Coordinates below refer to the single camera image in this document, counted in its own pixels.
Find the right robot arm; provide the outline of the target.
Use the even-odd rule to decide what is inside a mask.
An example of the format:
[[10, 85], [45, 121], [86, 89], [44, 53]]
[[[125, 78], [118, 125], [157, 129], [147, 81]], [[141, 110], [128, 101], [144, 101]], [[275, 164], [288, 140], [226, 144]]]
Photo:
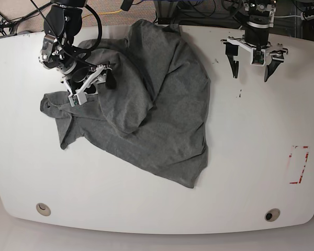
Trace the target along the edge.
[[[63, 74], [63, 83], [71, 106], [82, 105], [88, 94], [97, 92], [98, 84], [107, 89], [116, 88], [116, 80], [109, 62], [93, 64], [88, 58], [99, 46], [103, 28], [101, 19], [86, 1], [51, 1], [49, 13], [43, 17], [45, 36], [39, 62], [47, 69], [56, 69]], [[74, 37], [82, 28], [82, 11], [86, 8], [97, 21], [98, 36], [94, 44], [83, 49], [74, 46]]]

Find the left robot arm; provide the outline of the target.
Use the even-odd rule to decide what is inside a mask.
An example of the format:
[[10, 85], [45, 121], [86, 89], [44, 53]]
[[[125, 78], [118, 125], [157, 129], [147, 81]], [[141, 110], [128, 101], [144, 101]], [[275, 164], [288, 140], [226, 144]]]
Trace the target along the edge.
[[275, 1], [238, 1], [237, 7], [230, 7], [231, 17], [243, 28], [241, 38], [228, 37], [221, 42], [225, 45], [225, 54], [231, 66], [233, 78], [238, 77], [239, 62], [234, 58], [238, 56], [239, 48], [250, 53], [250, 63], [255, 66], [264, 66], [264, 81], [284, 63], [284, 55], [288, 49], [281, 43], [272, 45], [269, 40], [270, 29], [274, 26], [276, 11]]

